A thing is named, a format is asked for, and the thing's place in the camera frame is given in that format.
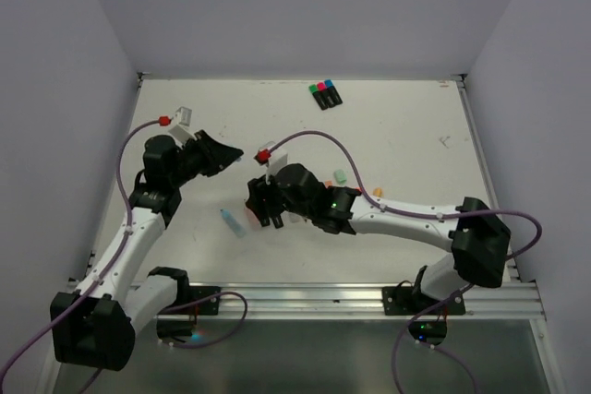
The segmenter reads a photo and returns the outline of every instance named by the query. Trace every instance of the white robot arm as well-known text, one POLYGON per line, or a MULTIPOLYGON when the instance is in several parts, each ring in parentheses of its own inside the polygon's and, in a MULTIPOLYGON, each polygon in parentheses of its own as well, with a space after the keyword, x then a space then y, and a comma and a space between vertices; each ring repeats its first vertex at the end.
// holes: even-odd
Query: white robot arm
POLYGON ((326 233, 386 234, 433 245, 448 253, 439 262, 423 267, 414 283, 406 311, 419 312, 444 300, 468 284, 497 288, 511 231, 496 216, 443 218, 488 207, 477 198, 465 197, 461 205, 422 206, 376 198, 375 205, 348 187, 325 186, 299 163, 287 163, 287 153, 261 149, 255 159, 267 172, 248 183, 247 207, 262 226, 271 221, 281 228, 283 211, 309 219, 326 233), (431 219, 405 217, 386 208, 432 215, 431 219))
POLYGON ((146 142, 144 170, 129 197, 132 222, 124 218, 102 258, 74 292, 58 293, 52 301, 53 320, 91 290, 52 329, 58 362, 118 371, 129 360, 136 335, 152 318, 171 304, 192 301, 182 269, 156 268, 139 288, 129 291, 139 266, 181 203, 180 187, 199 174, 211 177, 223 171, 243 155, 203 130, 191 134, 189 119, 190 110, 181 108, 169 130, 180 147, 167 135, 146 142))

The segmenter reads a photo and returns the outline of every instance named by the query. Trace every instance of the white wall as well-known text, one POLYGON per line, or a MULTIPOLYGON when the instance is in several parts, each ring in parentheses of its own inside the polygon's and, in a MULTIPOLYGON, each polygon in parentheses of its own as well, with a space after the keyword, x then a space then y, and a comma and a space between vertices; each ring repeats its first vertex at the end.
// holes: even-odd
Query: white wall
MULTIPOLYGON (((131 115, 135 73, 97 0, 0 0, 0 363, 81 272, 131 115)), ((33 392, 49 341, 8 374, 33 392)))
MULTIPOLYGON (((572 393, 588 392, 591 0, 512 0, 468 77, 499 201, 545 232, 518 263, 535 278, 572 393)), ((524 242, 531 231, 518 227, 524 242)))
POLYGON ((193 78, 442 78, 510 0, 100 0, 132 62, 193 78))

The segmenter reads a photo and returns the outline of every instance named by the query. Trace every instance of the metal frame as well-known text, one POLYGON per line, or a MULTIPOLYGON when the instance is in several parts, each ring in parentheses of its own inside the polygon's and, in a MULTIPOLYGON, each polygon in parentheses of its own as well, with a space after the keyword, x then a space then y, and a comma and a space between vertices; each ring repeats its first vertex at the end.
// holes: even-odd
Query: metal frame
POLYGON ((529 324, 534 334, 539 360, 546 374, 546 381, 551 394, 566 393, 566 386, 558 365, 558 359, 552 349, 546 320, 530 320, 529 324))
MULTIPOLYGON (((410 316, 385 316, 381 288, 392 283, 223 283, 222 291, 236 291, 248 300, 248 320, 388 320, 410 316)), ((496 290, 474 288, 464 295, 466 315, 454 321, 543 320, 544 311, 534 283, 505 283, 496 290)), ((219 314, 202 319, 239 318, 244 306, 224 297, 219 314)))

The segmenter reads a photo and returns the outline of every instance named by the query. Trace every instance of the purple cable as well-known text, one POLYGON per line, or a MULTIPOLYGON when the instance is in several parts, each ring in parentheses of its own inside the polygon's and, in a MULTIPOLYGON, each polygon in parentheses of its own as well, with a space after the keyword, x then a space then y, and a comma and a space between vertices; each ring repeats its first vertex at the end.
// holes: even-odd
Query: purple cable
MULTIPOLYGON (((398 376, 398 349, 400 348, 400 344, 402 343, 404 334, 406 332, 406 330, 408 329, 408 327, 410 327, 414 322, 416 322, 420 317, 427 315, 428 313, 435 311, 439 308, 443 308, 446 304, 448 304, 450 301, 452 301, 453 299, 455 299, 456 297, 461 296, 462 294, 464 294, 465 292, 467 292, 468 290, 470 290, 472 287, 474 287, 473 284, 470 284, 466 287, 464 287, 462 290, 459 291, 454 291, 448 298, 443 299, 439 302, 437 302, 436 304, 433 304, 432 306, 425 308, 423 311, 421 311, 418 314, 415 314, 410 320, 408 320, 404 326, 400 329, 400 332, 398 333, 398 335, 396 336, 396 341, 394 342, 394 346, 392 347, 392 357, 391 357, 391 370, 392 370, 392 376, 394 379, 394 384, 396 385, 396 387, 398 388, 398 391, 400 392, 400 394, 404 394, 404 389, 402 386, 402 383, 400 382, 400 377, 398 376)), ((457 357, 455 354, 453 354, 452 352, 449 352, 447 350, 443 350, 442 348, 435 348, 436 351, 448 356, 449 358, 451 358, 452 360, 454 360, 456 363, 458 363, 464 370, 465 372, 470 376, 470 380, 472 380, 472 386, 474 388, 474 392, 476 394, 479 394, 481 391, 480 386, 478 385, 478 383, 476 382, 476 378, 474 376, 474 374, 472 373, 472 371, 470 371, 470 368, 468 368, 468 366, 462 361, 462 359, 460 359, 459 357, 457 357)))
POLYGON ((203 297, 202 299, 198 299, 193 302, 189 302, 188 304, 180 304, 179 306, 170 306, 168 308, 164 308, 162 311, 162 314, 175 313, 177 311, 182 311, 183 309, 187 309, 187 308, 190 308, 193 306, 197 306, 199 304, 203 304, 205 302, 209 302, 209 300, 211 300, 211 299, 220 298, 223 295, 233 295, 234 297, 238 297, 242 301, 242 303, 244 304, 244 312, 242 313, 240 320, 238 320, 238 324, 235 327, 233 327, 232 329, 230 329, 228 332, 223 334, 222 336, 218 337, 217 339, 207 341, 205 343, 174 343, 173 346, 175 348, 183 348, 186 350, 196 350, 199 348, 205 348, 207 346, 212 346, 212 345, 215 345, 216 343, 221 342, 222 340, 228 339, 229 337, 236 334, 239 329, 242 328, 242 325, 244 324, 244 320, 247 317, 248 302, 247 302, 247 299, 244 297, 244 295, 242 295, 240 293, 235 293, 234 291, 222 291, 220 293, 208 295, 207 297, 203 297))
POLYGON ((92 373, 92 376, 90 376, 90 378, 86 381, 86 383, 84 385, 82 385, 82 388, 80 388, 80 391, 78 391, 78 394, 84 394, 84 392, 86 392, 86 390, 88 388, 90 388, 90 385, 92 385, 94 383, 94 381, 99 378, 99 376, 101 375, 101 372, 103 370, 101 368, 97 369, 95 372, 92 373))
MULTIPOLYGON (((126 137, 126 139, 123 142, 123 146, 121 147, 121 149, 119 150, 119 154, 117 156, 117 170, 116 170, 116 180, 117 180, 117 186, 119 187, 119 191, 121 192, 121 196, 123 197, 125 204, 126 204, 126 212, 127 212, 127 226, 131 226, 132 222, 133 222, 133 216, 131 214, 131 205, 129 204, 129 200, 127 199, 127 195, 126 195, 126 191, 125 188, 123 187, 123 181, 121 180, 121 159, 123 158, 123 151, 125 150, 125 147, 127 145, 127 143, 129 142, 129 140, 135 136, 141 129, 145 128, 146 126, 150 126, 150 125, 158 125, 159 122, 157 120, 152 120, 150 122, 147 122, 143 125, 138 126, 136 129, 134 129, 133 131, 131 131, 131 133, 129 133, 126 137)), ((99 277, 102 279, 105 274, 107 272, 109 272, 109 269, 111 269, 113 267, 113 265, 115 264, 115 262, 117 261, 117 259, 121 256, 121 254, 123 253, 123 250, 125 249, 126 243, 127 243, 127 238, 129 237, 129 233, 124 233, 123 234, 123 238, 121 239, 121 244, 119 244, 119 247, 117 248, 117 251, 115 252, 115 254, 113 255, 113 258, 111 258, 111 260, 109 260, 109 262, 107 263, 106 267, 104 268, 103 272, 101 272, 99 274, 99 277)), ((86 298, 96 289, 96 287, 99 285, 98 281, 95 281, 90 287, 89 289, 84 292, 77 300, 76 302, 74 302, 72 305, 70 305, 68 308, 66 308, 66 310, 60 314, 59 316, 57 316, 54 320, 52 320, 48 325, 46 325, 45 327, 43 327, 39 332, 37 332, 37 334, 35 334, 29 341, 27 341, 24 345, 22 345, 4 364, 4 366, 2 366, 2 369, 0 370, 0 394, 2 394, 4 392, 3 389, 3 385, 4 385, 4 379, 6 377, 6 374, 8 373, 8 370, 12 367, 13 364, 15 364, 15 362, 20 358, 20 356, 22 354, 25 353, 26 350, 28 350, 33 344, 35 344, 41 337, 43 337, 47 332, 49 332, 53 327, 55 327, 58 323, 60 323, 62 320, 64 320, 67 316, 70 315, 70 313, 72 311, 74 311, 77 307, 80 306, 80 304, 82 302, 84 302, 84 300, 86 300, 86 298)))
MULTIPOLYGON (((357 169, 355 161, 353 160, 353 157, 351 157, 351 154, 349 153, 347 148, 345 148, 344 145, 339 140, 337 140, 335 137, 331 136, 330 134, 324 133, 322 131, 316 131, 316 130, 300 131, 298 133, 292 134, 289 137, 284 138, 279 143, 273 145, 269 149, 269 153, 274 152, 276 149, 278 149, 279 147, 281 147, 285 143, 289 142, 290 140, 293 140, 294 138, 302 137, 302 136, 324 137, 324 138, 327 138, 328 140, 330 140, 331 142, 333 142, 337 147, 339 147, 341 149, 341 151, 343 152, 344 156, 347 158, 347 160, 351 164, 351 169, 353 170, 353 174, 355 175, 355 179, 357 180, 357 184, 359 185, 359 188, 361 188, 361 193, 363 194, 363 197, 374 207, 380 206, 380 203, 377 202, 376 200, 374 200, 374 198, 368 193, 366 188, 363 186, 363 181, 361 180, 361 174, 359 173, 359 170, 357 169)), ((423 220, 430 220, 430 221, 438 219, 438 216, 436 214, 422 214, 420 212, 405 211, 403 209, 396 209, 396 208, 392 208, 392 207, 385 207, 384 210, 386 212, 390 212, 392 214, 396 214, 396 215, 404 216, 404 217, 412 217, 415 219, 423 219, 423 220)), ((458 212, 458 213, 454 213, 454 214, 443 214, 442 217, 444 220, 450 220, 450 219, 463 219, 466 217, 496 216, 496 215, 507 215, 507 216, 521 217, 524 219, 528 219, 536 226, 536 235, 534 236, 533 240, 531 242, 529 242, 523 248, 515 251, 514 253, 509 254, 507 256, 507 260, 509 260, 511 258, 515 258, 517 256, 520 256, 521 254, 523 254, 524 252, 529 250, 532 246, 534 246, 537 243, 539 238, 542 236, 542 225, 540 224, 540 222, 536 218, 534 218, 533 216, 530 216, 529 214, 526 214, 522 211, 513 211, 513 210, 506 210, 506 209, 481 209, 478 211, 458 212)))
MULTIPOLYGON (((355 178, 357 180, 357 184, 359 185, 359 188, 361 189, 361 193, 363 194, 363 197, 373 206, 375 206, 375 207, 380 206, 380 203, 377 202, 376 200, 374 200, 373 197, 368 193, 366 188, 363 186, 363 182, 361 180, 361 174, 359 173, 359 170, 357 169, 355 161, 353 160, 353 157, 351 157, 351 154, 349 153, 347 148, 345 148, 344 145, 338 139, 331 136, 330 134, 324 133, 322 131, 316 131, 316 130, 299 131, 295 134, 292 134, 289 137, 284 138, 279 143, 273 145, 269 149, 269 153, 273 153, 276 149, 280 148, 282 145, 289 142, 290 140, 293 140, 294 138, 302 137, 302 136, 324 137, 324 138, 327 138, 328 140, 330 140, 331 142, 333 142, 337 147, 339 147, 341 149, 341 151, 343 152, 344 156, 347 158, 347 160, 351 164, 351 168, 353 169, 353 174, 355 175, 355 178)), ((412 218, 423 219, 423 220, 437 220, 438 219, 438 216, 435 214, 422 214, 419 212, 405 211, 402 209, 396 209, 396 208, 392 208, 392 207, 385 207, 384 210, 386 212, 390 212, 392 214, 396 214, 396 215, 404 216, 404 217, 412 217, 412 218)), ((531 216, 527 213, 524 213, 522 211, 513 211, 513 210, 505 210, 505 209, 482 209, 482 210, 478 210, 478 211, 470 211, 470 212, 462 212, 462 213, 454 213, 454 214, 443 214, 442 218, 444 220, 451 220, 451 219, 463 219, 466 217, 493 216, 493 215, 507 215, 507 216, 521 217, 521 218, 531 221, 534 224, 534 226, 536 227, 536 234, 535 234, 534 238, 527 245, 522 247, 521 249, 518 249, 517 251, 507 255, 507 257, 506 257, 507 260, 518 257, 521 254, 523 254, 524 252, 528 251, 532 246, 534 246, 539 241, 540 237, 542 236, 541 223, 533 216, 531 216)), ((451 301, 451 299, 455 298, 457 295, 465 293, 466 291, 470 290, 473 286, 474 285, 470 284, 470 285, 466 286, 465 288, 463 288, 462 290, 460 290, 459 292, 454 292, 447 299, 437 302, 433 306, 430 306, 429 308, 426 308, 425 310, 416 314, 405 324, 404 328, 402 328, 401 331, 398 333, 398 335, 396 336, 396 341, 395 341, 394 346, 392 348, 392 376, 394 379, 394 383, 401 394, 404 394, 404 390, 403 390, 402 384, 400 383, 400 379, 398 377, 398 371, 396 369, 396 355, 398 353, 398 349, 400 348, 400 344, 402 342, 402 337, 404 336, 406 329, 413 322, 417 321, 420 317, 422 317, 425 314, 428 314, 438 308, 445 306, 448 302, 451 301)), ((468 366, 460 358, 455 356, 453 353, 443 350, 443 349, 437 349, 437 351, 447 355, 448 357, 453 359, 456 363, 458 363, 470 376, 470 379, 472 380, 472 384, 474 386, 475 392, 476 393, 480 392, 480 388, 476 382, 476 378, 474 377, 474 375, 472 374, 472 372, 470 371, 468 366)))

